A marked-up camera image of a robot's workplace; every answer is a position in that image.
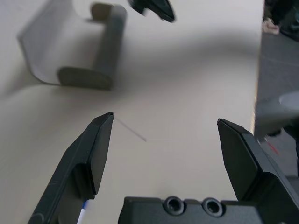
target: person's leg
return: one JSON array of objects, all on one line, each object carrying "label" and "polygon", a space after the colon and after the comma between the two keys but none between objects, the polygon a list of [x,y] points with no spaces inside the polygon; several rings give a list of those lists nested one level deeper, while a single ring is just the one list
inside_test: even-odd
[{"label": "person's leg", "polygon": [[291,10],[296,0],[278,0],[271,10],[271,18],[278,25]]}]

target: gray curved object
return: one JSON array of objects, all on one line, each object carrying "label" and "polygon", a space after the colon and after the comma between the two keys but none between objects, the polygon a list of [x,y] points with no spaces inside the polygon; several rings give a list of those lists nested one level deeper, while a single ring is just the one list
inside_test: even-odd
[{"label": "gray curved object", "polygon": [[20,33],[31,73],[41,82],[109,90],[115,72],[127,11],[95,3],[92,20],[83,20],[72,0],[50,0]]},{"label": "gray curved object", "polygon": [[299,119],[299,91],[257,102],[254,136],[262,140]]}]

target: gray floor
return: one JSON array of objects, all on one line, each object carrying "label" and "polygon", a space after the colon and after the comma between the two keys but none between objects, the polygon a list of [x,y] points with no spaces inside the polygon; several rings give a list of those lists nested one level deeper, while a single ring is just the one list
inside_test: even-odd
[{"label": "gray floor", "polygon": [[[299,90],[299,43],[280,35],[263,34],[257,100]],[[279,164],[286,175],[297,174],[295,140],[284,131],[268,138],[263,149]]]}]

